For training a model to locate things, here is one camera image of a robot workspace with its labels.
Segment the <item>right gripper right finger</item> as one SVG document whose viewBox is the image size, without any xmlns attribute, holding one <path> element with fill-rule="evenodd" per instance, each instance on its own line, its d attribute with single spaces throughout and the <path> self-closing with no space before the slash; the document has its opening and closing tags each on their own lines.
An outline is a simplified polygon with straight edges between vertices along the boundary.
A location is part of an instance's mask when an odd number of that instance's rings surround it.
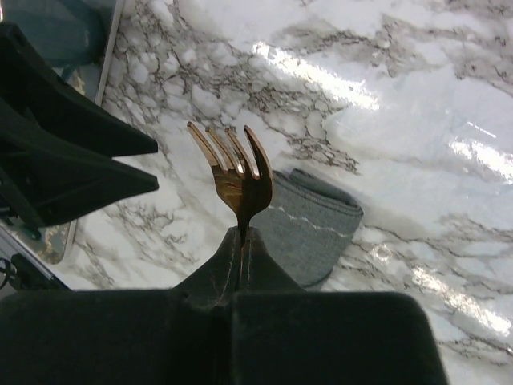
<svg viewBox="0 0 513 385">
<path fill-rule="evenodd" d="M 234 384 L 446 384 L 426 313 L 399 292 L 232 297 Z"/>
</svg>

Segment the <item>copper fork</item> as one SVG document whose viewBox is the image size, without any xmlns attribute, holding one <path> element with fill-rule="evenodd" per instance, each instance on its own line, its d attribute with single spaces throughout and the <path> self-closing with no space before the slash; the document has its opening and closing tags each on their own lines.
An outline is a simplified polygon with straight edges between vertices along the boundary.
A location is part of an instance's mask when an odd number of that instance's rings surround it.
<svg viewBox="0 0 513 385">
<path fill-rule="evenodd" d="M 187 128 L 211 167 L 217 195 L 235 213 L 240 239 L 245 242 L 251 219 L 266 209 L 273 197 L 273 173 L 263 146 L 253 130 L 244 126 L 255 158 L 253 167 L 230 129 L 225 130 L 226 144 L 210 128 L 205 129 L 208 137 L 191 121 Z"/>
</svg>

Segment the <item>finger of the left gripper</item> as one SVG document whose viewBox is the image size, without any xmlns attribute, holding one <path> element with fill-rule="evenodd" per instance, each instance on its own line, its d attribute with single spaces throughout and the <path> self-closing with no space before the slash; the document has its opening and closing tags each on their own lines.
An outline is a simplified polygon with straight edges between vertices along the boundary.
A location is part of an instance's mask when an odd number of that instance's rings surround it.
<svg viewBox="0 0 513 385">
<path fill-rule="evenodd" d="M 158 152 L 150 136 L 110 115 L 49 67 L 17 25 L 1 24 L 1 101 L 47 132 L 105 156 Z"/>
<path fill-rule="evenodd" d="M 159 187 L 155 176 L 46 132 L 1 103 L 1 212 L 61 225 Z"/>
</svg>

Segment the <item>grey cloth napkin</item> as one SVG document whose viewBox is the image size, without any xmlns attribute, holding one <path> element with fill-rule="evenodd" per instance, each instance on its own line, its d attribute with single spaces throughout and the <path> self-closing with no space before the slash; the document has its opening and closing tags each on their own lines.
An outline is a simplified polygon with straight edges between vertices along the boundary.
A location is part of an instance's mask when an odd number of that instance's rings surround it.
<svg viewBox="0 0 513 385">
<path fill-rule="evenodd" d="M 274 172 L 272 202 L 251 225 L 299 286 L 317 290 L 351 244 L 363 215 L 347 192 L 295 168 Z"/>
</svg>

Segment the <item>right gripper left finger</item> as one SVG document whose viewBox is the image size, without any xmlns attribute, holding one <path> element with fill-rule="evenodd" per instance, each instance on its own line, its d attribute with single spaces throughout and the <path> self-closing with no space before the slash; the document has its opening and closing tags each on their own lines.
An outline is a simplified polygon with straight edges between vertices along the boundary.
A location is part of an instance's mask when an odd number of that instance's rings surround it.
<svg viewBox="0 0 513 385">
<path fill-rule="evenodd" d="M 1 302 L 4 384 L 228 384 L 224 300 L 172 289 L 22 290 Z"/>
</svg>

